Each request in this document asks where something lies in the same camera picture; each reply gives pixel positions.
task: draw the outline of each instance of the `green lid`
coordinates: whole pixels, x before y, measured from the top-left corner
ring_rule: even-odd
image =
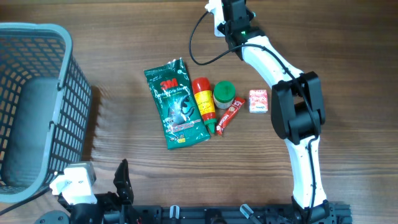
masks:
[[[235,98],[235,86],[229,81],[217,83],[214,87],[214,98],[220,103],[228,103]]]
[[[208,119],[207,121],[205,121],[205,125],[207,126],[207,128],[209,128],[212,134],[216,133],[216,123],[216,119]]]

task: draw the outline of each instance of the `yellow label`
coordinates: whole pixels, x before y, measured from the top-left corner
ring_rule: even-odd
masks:
[[[200,110],[200,115],[213,113],[216,111],[214,109],[213,96],[211,95],[210,90],[201,91],[195,94],[195,100],[197,101],[197,105]]]

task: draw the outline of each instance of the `basket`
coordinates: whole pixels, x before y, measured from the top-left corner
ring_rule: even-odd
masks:
[[[0,202],[19,202],[81,159],[92,93],[54,24],[0,23]]]

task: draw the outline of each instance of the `red and yellow bottle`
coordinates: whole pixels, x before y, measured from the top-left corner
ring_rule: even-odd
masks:
[[[214,134],[217,119],[210,82],[207,78],[197,78],[192,82],[192,89],[200,115],[209,131]]]

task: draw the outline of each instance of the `small box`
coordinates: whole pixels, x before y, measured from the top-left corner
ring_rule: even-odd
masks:
[[[267,90],[250,90],[249,111],[250,113],[266,113],[268,111]]]

